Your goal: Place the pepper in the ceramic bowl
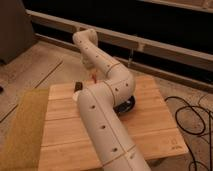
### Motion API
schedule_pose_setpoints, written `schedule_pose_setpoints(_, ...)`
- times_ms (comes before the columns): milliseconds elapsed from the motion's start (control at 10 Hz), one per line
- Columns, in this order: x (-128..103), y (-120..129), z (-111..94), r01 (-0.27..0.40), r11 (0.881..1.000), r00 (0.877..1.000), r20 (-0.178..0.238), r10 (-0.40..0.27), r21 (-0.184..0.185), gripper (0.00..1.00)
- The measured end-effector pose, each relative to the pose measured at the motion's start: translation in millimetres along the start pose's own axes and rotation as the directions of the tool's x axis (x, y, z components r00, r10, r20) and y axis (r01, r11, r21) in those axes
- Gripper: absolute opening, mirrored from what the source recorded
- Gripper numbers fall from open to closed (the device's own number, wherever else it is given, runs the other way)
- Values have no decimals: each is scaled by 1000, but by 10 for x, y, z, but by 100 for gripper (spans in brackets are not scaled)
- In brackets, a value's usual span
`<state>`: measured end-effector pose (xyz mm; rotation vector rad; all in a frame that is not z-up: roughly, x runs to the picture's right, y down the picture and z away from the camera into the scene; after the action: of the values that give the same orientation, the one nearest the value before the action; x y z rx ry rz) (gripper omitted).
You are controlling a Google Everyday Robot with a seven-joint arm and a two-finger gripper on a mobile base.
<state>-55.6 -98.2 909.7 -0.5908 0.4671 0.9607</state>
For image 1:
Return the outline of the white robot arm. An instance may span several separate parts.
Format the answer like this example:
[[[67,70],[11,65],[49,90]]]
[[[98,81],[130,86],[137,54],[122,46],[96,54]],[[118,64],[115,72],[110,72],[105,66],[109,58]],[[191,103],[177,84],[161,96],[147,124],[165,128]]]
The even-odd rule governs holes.
[[[77,98],[80,116],[104,171],[151,171],[114,111],[133,95],[133,75],[98,48],[94,29],[76,32],[73,41],[83,57],[106,76],[104,81],[83,88]]]

